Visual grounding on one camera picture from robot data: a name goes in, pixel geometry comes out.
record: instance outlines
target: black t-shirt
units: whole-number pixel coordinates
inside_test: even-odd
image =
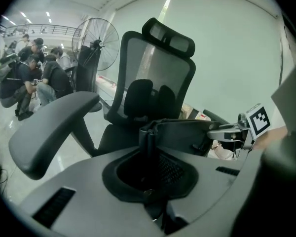
[[[26,62],[19,63],[1,82],[0,98],[11,97],[17,89],[24,85],[24,82],[31,80],[29,65]]]
[[[55,90],[57,98],[73,93],[73,89],[71,88],[66,72],[56,61],[50,61],[46,64],[43,79],[48,79],[48,85]]]
[[[26,61],[31,55],[33,54],[32,52],[32,47],[31,46],[26,46],[21,51],[18,53],[20,56],[21,61]],[[45,56],[42,51],[39,51],[38,54],[39,60],[43,63],[45,60]]]

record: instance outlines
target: railing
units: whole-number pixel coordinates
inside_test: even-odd
[[[18,25],[8,27],[3,37],[22,36],[24,34],[64,34],[69,36],[80,36],[81,29],[57,25]]]

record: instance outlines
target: cap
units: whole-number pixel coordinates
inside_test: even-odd
[[[42,47],[44,44],[44,40],[41,38],[37,38],[34,40],[34,43],[38,46],[38,47]]]

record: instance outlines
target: sneaker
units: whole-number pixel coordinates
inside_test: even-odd
[[[30,116],[32,116],[34,113],[33,112],[24,112],[24,113],[21,113],[18,117],[18,120],[19,121],[22,121],[24,119],[27,119],[29,118]]]

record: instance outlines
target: backpack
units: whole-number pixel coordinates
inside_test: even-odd
[[[0,81],[6,79],[10,71],[16,66],[19,56],[15,53],[0,59]]]

